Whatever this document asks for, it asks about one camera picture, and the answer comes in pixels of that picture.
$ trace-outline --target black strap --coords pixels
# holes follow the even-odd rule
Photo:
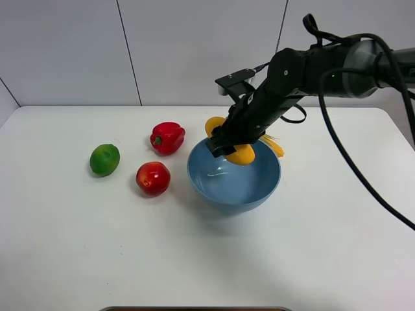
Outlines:
[[[293,107],[297,108],[298,110],[300,110],[303,113],[304,119],[301,119],[301,120],[290,120],[290,119],[287,119],[284,116],[281,116],[281,120],[282,121],[285,121],[287,123],[294,123],[294,124],[299,124],[299,123],[304,122],[305,119],[307,118],[307,112],[305,112],[304,108],[302,108],[299,104],[294,104]]]
[[[313,44],[310,48],[322,47],[323,39],[326,39],[331,42],[341,41],[341,37],[338,37],[334,34],[330,34],[328,32],[319,31],[316,20],[314,19],[314,16],[311,14],[307,14],[306,16],[304,16],[303,24],[305,29],[317,39],[317,44]]]

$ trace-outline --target yellow fruit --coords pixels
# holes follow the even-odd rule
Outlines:
[[[264,143],[269,145],[269,147],[271,149],[273,149],[273,151],[275,152],[277,157],[283,157],[284,156],[284,150],[274,141],[274,139],[271,136],[269,136],[267,134],[262,135],[260,140],[262,140]]]
[[[205,131],[207,136],[211,137],[213,129],[217,126],[221,126],[225,122],[225,120],[226,119],[222,117],[213,117],[207,120],[205,123]],[[250,144],[241,144],[235,146],[235,149],[236,152],[230,155],[225,155],[225,159],[236,165],[248,165],[254,162],[255,152]]]

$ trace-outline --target bowl rim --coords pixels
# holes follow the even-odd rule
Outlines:
[[[206,196],[202,191],[200,191],[200,189],[195,185],[192,178],[190,177],[189,162],[190,162],[190,157],[191,157],[192,153],[195,151],[196,147],[199,144],[205,143],[207,140],[208,140],[208,138],[206,137],[205,139],[203,139],[203,140],[199,141],[197,144],[195,144],[193,149],[190,151],[189,157],[187,158],[187,177],[189,178],[190,183],[192,184],[193,188],[197,191],[197,193],[199,193],[201,196],[203,196],[207,200],[209,200],[213,203],[219,204],[219,205],[225,205],[225,206],[229,206],[229,207],[235,207],[235,206],[246,207],[246,206],[255,204],[257,202],[260,202],[261,200],[267,199],[275,191],[275,189],[278,187],[279,182],[281,181],[281,163],[279,162],[278,156],[273,151],[273,149],[271,147],[269,147],[269,145],[267,145],[266,143],[264,143],[263,141],[258,139],[256,141],[256,143],[261,143],[261,144],[264,144],[266,147],[268,147],[268,149],[274,154],[275,158],[277,159],[277,163],[278,163],[278,167],[279,167],[279,174],[278,174],[278,180],[277,180],[274,188],[272,188],[272,190],[266,196],[263,196],[261,199],[256,200],[256,201],[252,201],[252,202],[249,202],[249,203],[239,203],[239,204],[224,203],[224,202],[220,202],[220,201],[217,201],[215,199],[212,199],[209,196]]]

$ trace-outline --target pepper stem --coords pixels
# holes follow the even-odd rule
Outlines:
[[[161,144],[161,138],[157,136],[153,144]]]

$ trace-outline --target blue bowl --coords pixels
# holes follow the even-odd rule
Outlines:
[[[190,153],[187,173],[197,193],[211,206],[225,213],[242,213],[261,205],[274,192],[281,179],[281,166],[265,143],[254,143],[255,161],[242,166],[224,157],[214,158],[206,140]]]

